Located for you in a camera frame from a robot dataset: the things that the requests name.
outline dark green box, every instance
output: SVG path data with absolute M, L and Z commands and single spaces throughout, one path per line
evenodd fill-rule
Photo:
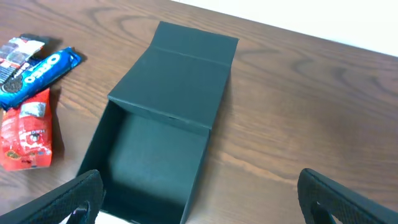
M 159 24 L 109 93 L 78 172 L 100 171 L 104 211 L 133 223 L 185 223 L 237 43 Z

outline box flap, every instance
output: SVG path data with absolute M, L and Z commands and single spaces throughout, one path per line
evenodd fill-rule
M 237 43 L 232 37 L 161 22 L 149 48 L 108 98 L 141 116 L 144 109 L 168 123 L 211 129 Z

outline red plastic wrapper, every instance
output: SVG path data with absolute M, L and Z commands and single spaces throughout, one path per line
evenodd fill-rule
M 52 158 L 50 90 L 4 112 L 0 164 L 8 171 L 48 167 Z

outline wooden surface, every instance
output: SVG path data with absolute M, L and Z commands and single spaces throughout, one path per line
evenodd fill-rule
M 305 167 L 398 211 L 397 58 L 177 2 L 1 0 L 1 43 L 51 35 L 88 60 L 52 88 L 52 166 L 1 170 L 0 213 L 74 177 L 106 95 L 159 21 L 240 38 L 189 223 L 303 223 Z

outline blue snack package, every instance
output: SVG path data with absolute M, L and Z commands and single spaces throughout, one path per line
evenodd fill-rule
M 24 100 L 48 87 L 80 62 L 81 57 L 71 47 L 60 50 L 39 63 L 34 59 L 28 60 L 28 65 L 21 66 L 27 70 L 18 71 L 12 79 L 1 85 L 1 107 L 4 110 L 18 107 Z

